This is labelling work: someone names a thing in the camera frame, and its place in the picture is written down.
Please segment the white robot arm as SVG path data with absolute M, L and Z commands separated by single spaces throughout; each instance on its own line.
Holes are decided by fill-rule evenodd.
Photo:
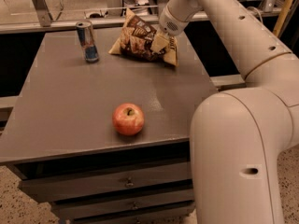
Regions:
M 237 0 L 169 0 L 162 31 L 204 10 L 246 85 L 205 99 L 190 150 L 198 224 L 284 224 L 278 155 L 299 144 L 299 59 Z

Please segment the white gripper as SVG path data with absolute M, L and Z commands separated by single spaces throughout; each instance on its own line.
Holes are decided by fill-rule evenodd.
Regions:
M 168 7 L 165 7 L 159 18 L 160 29 L 168 33 L 167 34 L 156 34 L 150 49 L 155 53 L 165 53 L 166 48 L 169 45 L 169 35 L 176 36 L 180 35 L 185 27 L 188 25 L 187 22 L 179 21 L 169 11 Z

